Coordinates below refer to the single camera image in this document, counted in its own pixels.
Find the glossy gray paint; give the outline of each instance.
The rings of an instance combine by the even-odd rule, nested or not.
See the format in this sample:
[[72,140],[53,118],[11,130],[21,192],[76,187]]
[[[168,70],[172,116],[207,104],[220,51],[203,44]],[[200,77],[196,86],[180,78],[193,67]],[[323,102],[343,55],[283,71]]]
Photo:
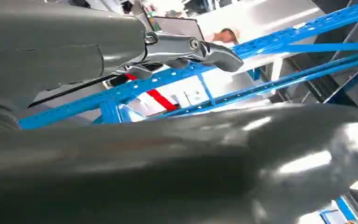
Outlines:
[[0,132],[0,223],[289,224],[356,180],[358,109],[335,105]]

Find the bolt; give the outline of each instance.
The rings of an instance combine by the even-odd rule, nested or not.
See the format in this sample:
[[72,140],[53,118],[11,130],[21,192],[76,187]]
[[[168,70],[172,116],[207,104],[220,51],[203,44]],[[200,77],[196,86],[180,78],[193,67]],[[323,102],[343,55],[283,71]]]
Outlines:
[[191,39],[191,41],[190,41],[191,49],[197,50],[199,46],[200,46],[200,44],[198,43],[197,39],[195,39],[195,38]]
[[146,36],[145,37],[145,43],[146,44],[155,44],[157,41],[154,38],[154,36]]

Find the blue shelving frame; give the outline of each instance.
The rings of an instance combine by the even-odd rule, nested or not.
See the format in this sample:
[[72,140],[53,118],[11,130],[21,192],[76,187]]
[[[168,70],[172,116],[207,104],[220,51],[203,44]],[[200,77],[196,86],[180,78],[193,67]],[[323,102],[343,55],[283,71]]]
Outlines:
[[[319,17],[304,23],[302,26],[288,28],[273,34],[235,46],[233,51],[242,59],[259,54],[276,54],[282,52],[321,52],[358,50],[358,43],[330,43],[330,44],[305,44],[292,45],[291,43],[306,39],[358,21],[358,4],[340,11]],[[175,110],[156,118],[163,118],[187,113],[202,112],[216,107],[224,106],[238,100],[249,98],[271,90],[287,87],[291,84],[304,82],[324,75],[331,74],[353,66],[358,66],[358,54],[347,58],[317,66],[299,73],[269,82],[260,86],[245,89],[213,98],[202,79],[202,72],[214,69],[205,67],[199,63],[191,63],[184,69],[167,69],[153,74],[149,79],[136,80],[121,86],[76,100],[74,102],[53,108],[34,116],[20,120],[23,129],[33,129],[46,126],[62,119],[69,118],[84,111],[101,108],[102,116],[94,123],[119,123],[126,122],[120,115],[120,107],[127,104],[139,94],[160,86],[176,82],[194,75],[200,78],[206,90],[209,100],[188,108]]]

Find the red stripe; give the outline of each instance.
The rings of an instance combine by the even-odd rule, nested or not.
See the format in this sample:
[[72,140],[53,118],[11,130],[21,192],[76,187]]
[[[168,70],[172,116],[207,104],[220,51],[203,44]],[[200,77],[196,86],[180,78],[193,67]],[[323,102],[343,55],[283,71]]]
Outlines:
[[[126,76],[130,80],[137,80],[137,78],[131,74],[126,74]],[[166,110],[168,111],[174,111],[177,109],[175,105],[173,105],[171,102],[169,102],[163,95],[161,95],[157,90],[149,90],[147,91],[147,94],[149,94],[151,97],[153,97],[159,104],[161,104]]]

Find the silver metal part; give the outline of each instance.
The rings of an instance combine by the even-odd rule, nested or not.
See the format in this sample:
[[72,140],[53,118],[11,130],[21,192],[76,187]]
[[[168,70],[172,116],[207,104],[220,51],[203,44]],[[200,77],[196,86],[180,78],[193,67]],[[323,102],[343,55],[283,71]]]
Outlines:
[[163,62],[174,68],[182,68],[185,65],[182,60],[191,60],[230,72],[237,71],[243,65],[243,61],[230,49],[198,41],[191,36],[151,32],[146,35],[145,41],[145,63]]
[[190,42],[194,41],[194,37],[151,32],[146,35],[146,38],[156,40],[146,45],[146,58],[144,61],[147,63],[165,62],[180,57],[192,57],[198,60],[204,58],[200,50],[192,49],[190,46]]
[[191,49],[193,49],[193,50],[198,50],[198,48],[200,47],[200,43],[198,42],[197,39],[193,38],[193,39],[190,41],[190,47],[191,47]]
[[357,180],[336,105],[0,132],[0,223],[293,224]]

